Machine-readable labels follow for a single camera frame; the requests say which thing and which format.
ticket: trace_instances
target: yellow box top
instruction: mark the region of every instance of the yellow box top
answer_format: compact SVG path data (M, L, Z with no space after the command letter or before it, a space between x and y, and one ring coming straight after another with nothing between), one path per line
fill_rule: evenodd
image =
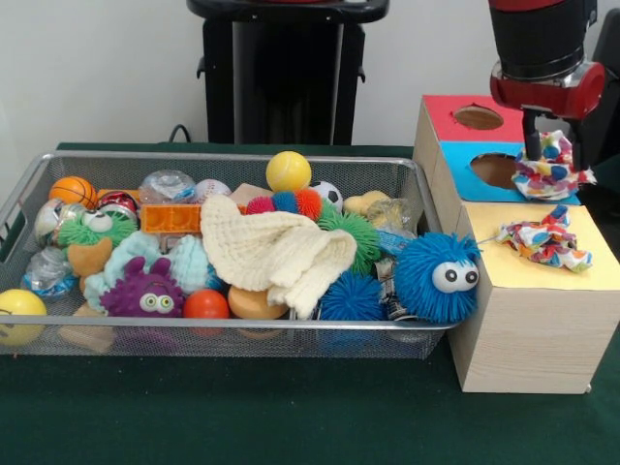
M567 229L569 233L576 234L577 248L593 255L592 267L581 273L530 262L509 245L494 240L502 225L541 221L555 205L465 202L464 207L476 241L493 238L480 244L482 260L493 286L568 291L620 290L620 263L585 206L569 206L571 224Z

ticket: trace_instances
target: light blue stuffed toy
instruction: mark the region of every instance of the light blue stuffed toy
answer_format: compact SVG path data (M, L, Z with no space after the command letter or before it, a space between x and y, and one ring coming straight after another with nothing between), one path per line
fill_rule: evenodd
M114 249L106 263L104 271L86 278L84 297L93 310L107 313L101 305L103 294L116 285L117 280L125 277L125 264L133 257L144 257L144 270L158 259L170 259L170 274L185 295L200 289L220 290L223 282L215 274L209 263L201 241L192 235L182 237L167 255L160 252L156 236L144 232L134 232Z

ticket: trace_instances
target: googly eyes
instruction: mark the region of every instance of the googly eyes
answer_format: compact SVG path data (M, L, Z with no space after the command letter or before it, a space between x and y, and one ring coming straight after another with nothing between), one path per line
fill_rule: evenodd
M112 219L106 213L97 210L88 210L81 218L84 226L93 233L105 233L112 229Z
M174 308L174 300L169 295L145 294L139 300L139 308L147 313L170 313Z
M167 295L162 295L158 299L159 313L170 313L174 308L174 301Z
M433 270L433 284L445 294L466 292L478 284L478 268L473 263L444 262Z
M157 311L157 296L155 294L145 294L139 300L139 308L145 312Z

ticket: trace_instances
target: white wall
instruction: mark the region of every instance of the white wall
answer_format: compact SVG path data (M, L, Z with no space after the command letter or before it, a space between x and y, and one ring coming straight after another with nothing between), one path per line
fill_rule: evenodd
M620 1L599 4L602 22ZM354 143L412 144L423 93L487 92L487 0L392 0L366 32ZM178 122L205 140L200 56L184 0L0 0L0 199L61 140L156 142Z

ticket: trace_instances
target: polka dot fabric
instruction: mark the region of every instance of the polka dot fabric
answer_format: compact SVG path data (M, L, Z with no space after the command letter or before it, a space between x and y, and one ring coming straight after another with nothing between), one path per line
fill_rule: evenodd
M577 171L573 145L562 131L541 134L542 157L527 159L523 150L516 157L512 182L527 199L560 201L576 193L579 184L596 184L591 170Z
M592 253L577 250L577 238L567 232L569 212L558 205L541 222L524 221L502 226L495 238L508 244L522 257L537 264L546 264L580 273L592 266Z

